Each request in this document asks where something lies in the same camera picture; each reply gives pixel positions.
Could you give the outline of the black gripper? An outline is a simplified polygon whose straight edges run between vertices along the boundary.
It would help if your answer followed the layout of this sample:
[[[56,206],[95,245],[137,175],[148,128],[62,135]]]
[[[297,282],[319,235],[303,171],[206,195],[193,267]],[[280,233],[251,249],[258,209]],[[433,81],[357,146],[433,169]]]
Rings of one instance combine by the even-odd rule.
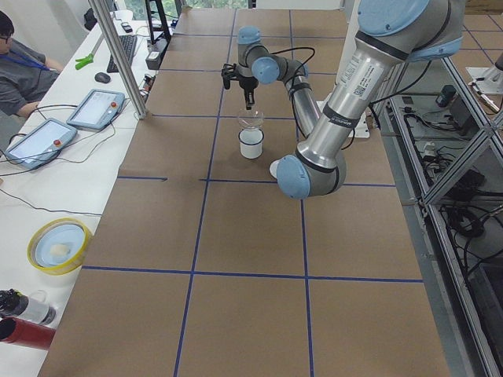
[[[237,64],[224,64],[221,70],[221,77],[225,90],[230,89],[232,81],[239,83],[239,87],[244,92],[244,102],[247,110],[251,110],[255,106],[255,88],[258,87],[258,80],[254,76],[242,74]]]

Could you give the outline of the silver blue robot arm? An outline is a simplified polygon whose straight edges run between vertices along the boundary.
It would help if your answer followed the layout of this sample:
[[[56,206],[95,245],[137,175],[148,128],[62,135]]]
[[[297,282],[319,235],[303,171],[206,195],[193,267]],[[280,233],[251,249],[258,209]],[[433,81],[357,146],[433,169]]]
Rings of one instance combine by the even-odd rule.
[[[314,100],[307,70],[297,60],[271,53],[260,31],[238,31],[238,62],[221,71],[225,88],[233,80],[244,90],[247,109],[258,84],[281,81],[288,92],[304,140],[278,161],[277,184],[293,199],[323,196],[341,187],[345,140],[397,64],[449,57],[461,48],[463,1],[362,1],[358,7],[355,51],[323,107]]]

